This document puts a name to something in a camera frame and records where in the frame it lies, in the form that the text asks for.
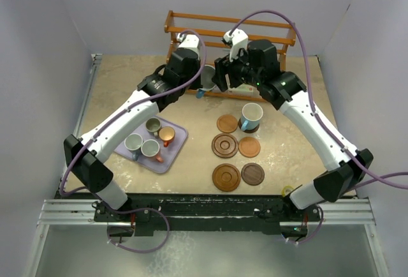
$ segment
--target table surface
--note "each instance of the table surface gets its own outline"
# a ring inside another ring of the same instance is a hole
[[[115,111],[135,90],[146,75],[165,62],[164,56],[103,56],[91,98],[81,125],[80,135],[97,126]],[[326,117],[334,123],[334,116],[316,57],[309,58],[314,99]],[[295,72],[304,82],[303,58],[287,58],[287,70]],[[212,182],[212,172],[222,163],[235,165],[238,170],[250,162],[265,170],[265,180],[258,186],[241,181],[233,194],[281,194],[283,187],[296,188],[310,182],[325,171],[319,156],[298,128],[268,103],[259,103],[264,116],[259,130],[252,136],[259,140],[261,152],[246,158],[239,152],[232,158],[219,158],[211,150],[212,139],[220,133],[217,119],[224,114],[236,118],[248,101],[207,97],[198,100],[183,95],[159,116],[184,127],[188,131],[181,152],[169,171],[156,174],[145,167],[113,153],[105,165],[127,193],[226,193]],[[250,136],[239,129],[232,133],[239,141]],[[66,190],[81,186],[70,174]]]

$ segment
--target teal mug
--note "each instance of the teal mug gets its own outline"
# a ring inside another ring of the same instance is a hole
[[[242,108],[241,130],[253,130],[261,122],[263,116],[262,107],[257,103],[247,103]]]

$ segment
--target mug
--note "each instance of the mug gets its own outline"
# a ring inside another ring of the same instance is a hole
[[[142,154],[143,138],[137,133],[132,133],[125,139],[125,147],[132,153],[132,159],[136,161]]]
[[[146,122],[146,130],[156,138],[159,136],[159,130],[161,128],[161,123],[159,119],[152,117]]]
[[[263,116],[262,107],[257,103],[247,103],[242,108],[241,115],[241,130],[252,130],[255,129],[261,122]]]
[[[163,145],[168,147],[174,141],[176,131],[172,127],[163,127],[159,131],[159,138],[163,141]]]
[[[215,75],[215,68],[209,64],[204,66],[204,69],[200,75],[201,88],[197,90],[196,97],[201,98],[205,92],[213,90],[215,83],[212,81],[212,77]]]
[[[156,140],[147,140],[142,144],[142,154],[150,159],[156,159],[158,162],[163,163],[164,160],[160,156],[160,144]]]

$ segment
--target dark wooden coaster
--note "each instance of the dark wooden coaster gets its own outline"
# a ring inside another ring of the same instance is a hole
[[[220,164],[212,172],[212,182],[219,190],[231,192],[241,182],[240,171],[232,164]]]
[[[241,129],[241,127],[242,127],[241,119],[238,121],[238,127],[239,127],[240,129]],[[245,131],[243,131],[243,132],[245,132],[245,133],[254,133],[254,132],[257,132],[258,129],[259,129],[259,124],[258,124],[257,127],[255,127],[254,129],[252,129],[252,130],[245,130]]]
[[[218,118],[217,127],[221,132],[231,133],[237,130],[238,121],[235,116],[232,116],[231,114],[225,114]]]
[[[261,151],[261,144],[255,138],[245,137],[240,141],[238,148],[242,156],[253,158]]]
[[[256,163],[245,164],[241,170],[242,179],[251,186],[257,186],[265,178],[265,171]]]
[[[218,157],[231,158],[238,151],[238,141],[233,135],[220,133],[212,140],[211,148]]]

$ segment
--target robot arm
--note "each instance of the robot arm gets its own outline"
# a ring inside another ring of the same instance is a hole
[[[242,42],[245,40],[240,39],[245,38],[243,33],[242,30],[236,29],[231,36],[229,31],[224,35],[223,41],[231,47],[231,53],[215,60],[214,83],[220,90],[227,90],[225,76],[228,74],[230,87],[238,87],[243,83],[256,87],[262,98],[299,128],[318,153],[327,171],[311,183],[290,193],[286,198],[291,205],[297,209],[305,209],[325,200],[335,202],[359,183],[364,173],[316,121],[303,82],[294,73],[280,70],[276,47],[268,40],[252,41],[247,47],[243,47]],[[341,135],[317,106],[316,112],[328,129],[342,140],[345,147],[354,153],[365,167],[369,167],[373,160],[371,152],[368,149],[359,151]]]
[[[150,117],[162,111],[169,104],[176,102],[184,94],[185,89],[180,89],[172,94],[146,100],[146,102],[131,108],[132,104],[167,92],[186,83],[200,69],[200,42],[192,34],[180,36],[182,43],[175,50],[167,65],[162,65],[157,70],[145,77],[126,102],[113,114],[105,119],[93,130],[83,134],[79,139],[73,135],[64,141],[64,152],[67,165],[82,150],[91,139],[93,142],[84,151],[75,163],[72,171],[74,175],[92,193],[97,194],[111,208],[119,211],[132,209],[131,200],[113,179],[112,172],[104,166],[104,162],[113,153],[115,148],[130,134]],[[114,121],[104,130],[97,139],[95,133],[107,122],[110,122],[119,112],[126,113]]]

